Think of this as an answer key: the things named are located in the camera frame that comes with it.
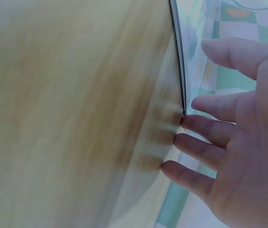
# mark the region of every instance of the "wood grain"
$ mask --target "wood grain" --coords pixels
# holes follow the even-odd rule
[[[181,117],[165,0],[0,0],[0,228],[153,228]]]

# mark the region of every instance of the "palm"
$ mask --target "palm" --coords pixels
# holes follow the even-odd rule
[[[232,52],[234,42],[239,46]],[[255,63],[246,66],[241,54],[252,58],[249,55],[257,53],[247,45],[264,48],[267,58],[254,57]],[[241,47],[247,53],[239,53]],[[200,96],[193,101],[193,108],[221,121],[198,115],[182,121],[183,127],[201,134],[212,144],[179,134],[175,145],[216,170],[216,179],[171,161],[163,165],[163,171],[174,182],[197,194],[226,224],[268,227],[268,46],[226,39],[220,41],[220,47],[205,49],[210,49],[205,52],[214,62],[257,79],[257,89],[225,96]]]

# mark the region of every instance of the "green checkered pattern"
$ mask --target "green checkered pattern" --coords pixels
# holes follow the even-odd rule
[[[257,6],[255,9],[244,7],[235,0],[220,2],[217,6],[213,38],[239,37],[268,43],[268,8],[262,8],[262,3],[254,1]],[[240,72],[217,66],[207,60],[201,86],[192,88],[191,94],[226,95],[254,90],[255,86],[255,81]],[[210,117],[198,111],[191,112]],[[203,164],[199,164],[197,171],[211,177],[216,176],[213,170]],[[160,224],[167,228],[176,227],[188,194],[188,191],[171,184],[159,215]]]

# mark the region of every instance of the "fabric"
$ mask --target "fabric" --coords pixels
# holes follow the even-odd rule
[[[268,43],[268,0],[224,0],[216,5],[213,38],[239,37]],[[199,66],[194,71],[198,79],[192,79],[189,100],[197,95],[225,95],[255,89],[255,81],[236,70],[217,66],[207,60],[206,67]],[[189,114],[203,114],[188,110]],[[182,154],[180,163],[201,173],[215,177],[216,173],[199,164],[188,155]],[[225,228],[208,207],[194,194],[171,184],[162,211],[159,224],[166,228]]]

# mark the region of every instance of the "orange shape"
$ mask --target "orange shape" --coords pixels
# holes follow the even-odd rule
[[[235,18],[245,18],[250,12],[245,9],[226,9],[226,12]]]

